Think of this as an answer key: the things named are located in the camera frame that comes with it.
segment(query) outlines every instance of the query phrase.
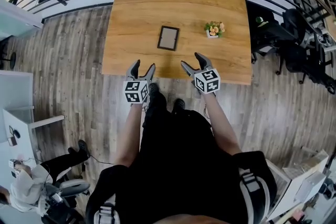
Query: floor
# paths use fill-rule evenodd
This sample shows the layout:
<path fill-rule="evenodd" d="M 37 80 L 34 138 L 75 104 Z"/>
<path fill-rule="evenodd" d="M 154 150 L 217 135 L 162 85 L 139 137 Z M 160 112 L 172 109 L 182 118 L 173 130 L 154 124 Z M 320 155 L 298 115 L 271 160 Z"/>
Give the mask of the floor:
<path fill-rule="evenodd" d="M 129 106 L 121 98 L 124 77 L 100 74 L 110 12 L 106 6 L 61 15 L 46 20 L 39 31 L 9 40 L 8 52 L 17 53 L 15 71 L 34 74 L 35 120 L 66 116 L 37 129 L 43 160 L 65 154 L 84 139 L 96 159 L 113 162 Z M 300 85 L 298 74 L 284 70 L 277 76 L 276 70 L 275 56 L 259 57 L 251 86 L 221 85 L 217 98 L 243 151 L 262 150 L 279 166 L 302 145 L 331 154 L 336 144 L 336 97 L 309 79 Z M 327 73 L 335 77 L 335 68 Z M 189 81 L 156 80 L 168 109 L 180 97 L 188 109 L 203 114 L 204 102 Z M 91 189 L 105 167 L 109 165 L 93 158 L 87 161 L 83 176 Z M 82 212 L 86 199 L 79 199 Z"/>

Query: white shirt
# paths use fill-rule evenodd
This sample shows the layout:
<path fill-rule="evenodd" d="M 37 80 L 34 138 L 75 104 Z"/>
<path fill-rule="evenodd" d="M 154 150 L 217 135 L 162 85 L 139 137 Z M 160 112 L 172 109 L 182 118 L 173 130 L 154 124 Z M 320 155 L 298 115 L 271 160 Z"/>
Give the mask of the white shirt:
<path fill-rule="evenodd" d="M 41 165 L 37 165 L 31 171 L 32 177 L 21 170 L 11 184 L 10 203 L 21 212 L 34 210 L 40 216 L 44 216 L 49 209 L 46 202 L 45 183 L 53 183 L 52 177 Z"/>

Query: person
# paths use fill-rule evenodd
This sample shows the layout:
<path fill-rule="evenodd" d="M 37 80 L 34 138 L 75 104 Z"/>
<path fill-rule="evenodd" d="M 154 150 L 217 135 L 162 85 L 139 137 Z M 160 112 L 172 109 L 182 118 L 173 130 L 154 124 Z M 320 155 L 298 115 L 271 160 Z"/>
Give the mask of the person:
<path fill-rule="evenodd" d="M 101 172 L 87 203 L 87 224 L 110 197 L 121 224 L 247 223 L 240 168 L 263 178 L 272 203 L 277 187 L 264 154 L 242 153 L 213 93 L 202 94 L 210 125 L 181 99 L 170 113 L 158 85 L 149 89 L 141 147 L 142 105 L 133 104 L 118 136 L 114 166 Z"/>
<path fill-rule="evenodd" d="M 33 169 L 22 163 L 15 164 L 14 168 L 20 173 L 11 184 L 10 190 L 0 186 L 0 203 L 10 205 L 20 212 L 35 211 L 43 217 L 49 208 L 45 184 L 54 184 L 61 172 L 90 157 L 87 144 L 83 140 L 78 141 L 78 146 L 78 152 L 70 147 L 69 154 L 43 162 Z"/>

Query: black shoe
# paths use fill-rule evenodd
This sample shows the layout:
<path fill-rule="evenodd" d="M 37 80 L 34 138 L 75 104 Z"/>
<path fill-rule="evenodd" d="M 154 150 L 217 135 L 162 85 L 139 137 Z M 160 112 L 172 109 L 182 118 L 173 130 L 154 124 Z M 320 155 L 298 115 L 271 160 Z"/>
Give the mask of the black shoe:
<path fill-rule="evenodd" d="M 85 141 L 79 140 L 78 141 L 78 146 L 79 146 L 79 150 L 84 150 L 86 152 L 86 154 L 88 155 L 88 158 L 91 157 L 89 149 L 88 149 L 88 145 L 86 144 Z"/>
<path fill-rule="evenodd" d="M 185 102 L 182 99 L 177 98 L 175 100 L 172 113 L 175 114 L 178 110 L 184 110 L 184 109 L 185 109 Z"/>
<path fill-rule="evenodd" d="M 152 97 L 157 92 L 160 92 L 160 88 L 159 88 L 159 85 L 157 83 L 153 82 L 153 83 L 149 84 L 148 88 L 149 88 L 149 97 Z"/>
<path fill-rule="evenodd" d="M 68 152 L 69 152 L 69 154 L 77 153 L 77 151 L 75 151 L 75 149 L 73 147 L 69 147 Z"/>

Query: wooden tabletop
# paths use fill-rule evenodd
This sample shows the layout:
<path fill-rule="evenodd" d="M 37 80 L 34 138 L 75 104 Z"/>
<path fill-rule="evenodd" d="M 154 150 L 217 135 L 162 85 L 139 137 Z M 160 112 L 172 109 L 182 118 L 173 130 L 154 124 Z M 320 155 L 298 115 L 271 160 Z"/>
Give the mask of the wooden tabletop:
<path fill-rule="evenodd" d="M 222 38 L 209 39 L 204 26 L 222 21 Z M 176 51 L 158 49 L 161 26 L 180 29 Z M 156 77 L 187 78 L 181 60 L 198 68 L 194 52 L 207 56 L 222 82 L 250 84 L 251 51 L 245 0 L 114 0 L 103 56 L 103 74 L 125 74 L 141 60 Z"/>

